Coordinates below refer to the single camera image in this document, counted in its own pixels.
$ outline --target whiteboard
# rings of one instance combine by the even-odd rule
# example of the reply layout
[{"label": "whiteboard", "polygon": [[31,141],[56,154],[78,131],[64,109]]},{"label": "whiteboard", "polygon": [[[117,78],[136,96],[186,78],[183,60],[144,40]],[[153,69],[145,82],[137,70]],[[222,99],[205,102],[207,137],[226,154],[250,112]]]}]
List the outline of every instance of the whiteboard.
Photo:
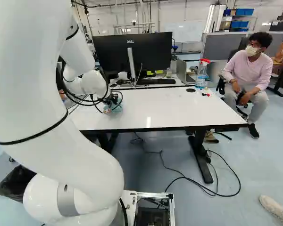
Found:
[{"label": "whiteboard", "polygon": [[201,41],[206,22],[203,20],[163,23],[164,32],[173,32],[173,38],[178,42]]}]

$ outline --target white sneaker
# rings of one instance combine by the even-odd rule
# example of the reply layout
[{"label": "white sneaker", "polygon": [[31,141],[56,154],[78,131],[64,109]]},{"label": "white sneaker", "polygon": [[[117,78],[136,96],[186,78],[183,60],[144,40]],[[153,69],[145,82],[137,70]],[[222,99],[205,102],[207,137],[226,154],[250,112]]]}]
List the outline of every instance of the white sneaker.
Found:
[{"label": "white sneaker", "polygon": [[259,197],[259,201],[268,212],[279,218],[279,220],[283,223],[283,206],[266,195],[261,195]]}]

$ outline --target table leg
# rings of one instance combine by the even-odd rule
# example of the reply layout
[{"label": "table leg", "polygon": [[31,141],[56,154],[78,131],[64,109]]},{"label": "table leg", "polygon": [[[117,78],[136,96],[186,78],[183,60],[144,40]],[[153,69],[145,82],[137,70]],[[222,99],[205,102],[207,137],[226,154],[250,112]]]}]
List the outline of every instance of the table leg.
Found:
[{"label": "table leg", "polygon": [[206,149],[202,145],[205,134],[205,129],[198,129],[195,131],[195,136],[189,136],[188,140],[190,146],[194,151],[194,155],[196,157],[196,161],[198,163],[204,182],[206,184],[212,184],[214,180],[207,165],[207,163],[210,162],[210,158],[207,155]]},{"label": "table leg", "polygon": [[114,144],[117,140],[118,133],[112,133],[110,139],[107,134],[97,134],[100,147],[111,154]]},{"label": "table leg", "polygon": [[283,97],[283,94],[282,94],[280,91],[278,91],[279,88],[278,88],[278,89],[275,89],[275,88],[271,88],[271,87],[267,86],[266,89],[268,89],[268,90],[274,92],[275,94],[277,94],[277,95],[280,96],[280,97]]},{"label": "table leg", "polygon": [[275,84],[275,87],[271,88],[271,87],[268,86],[266,89],[274,92],[275,94],[277,94],[280,97],[283,97],[283,94],[280,91],[278,91],[278,89],[281,87],[282,82],[283,82],[283,71],[281,72],[281,74],[278,78],[278,81]]}]

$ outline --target plastic bottle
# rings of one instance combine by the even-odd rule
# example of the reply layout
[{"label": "plastic bottle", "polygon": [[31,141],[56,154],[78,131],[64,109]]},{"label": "plastic bottle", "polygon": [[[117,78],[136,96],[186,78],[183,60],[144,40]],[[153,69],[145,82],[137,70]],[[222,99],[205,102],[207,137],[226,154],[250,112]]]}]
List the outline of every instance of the plastic bottle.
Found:
[{"label": "plastic bottle", "polygon": [[195,84],[196,88],[203,89],[207,86],[207,65],[209,63],[210,61],[208,59],[200,59],[200,70],[198,70],[197,80]]}]

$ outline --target face mask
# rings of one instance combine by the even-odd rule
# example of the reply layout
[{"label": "face mask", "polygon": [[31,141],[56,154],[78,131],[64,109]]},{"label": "face mask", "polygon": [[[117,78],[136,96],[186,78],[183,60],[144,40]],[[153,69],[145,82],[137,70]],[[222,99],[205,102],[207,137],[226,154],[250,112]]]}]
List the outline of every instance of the face mask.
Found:
[{"label": "face mask", "polygon": [[245,50],[246,50],[247,56],[248,56],[248,57],[251,57],[251,56],[253,56],[253,55],[255,55],[255,54],[258,53],[257,51],[259,50],[259,48],[255,48],[255,47],[252,47],[252,46],[248,45],[248,46],[245,48]]}]

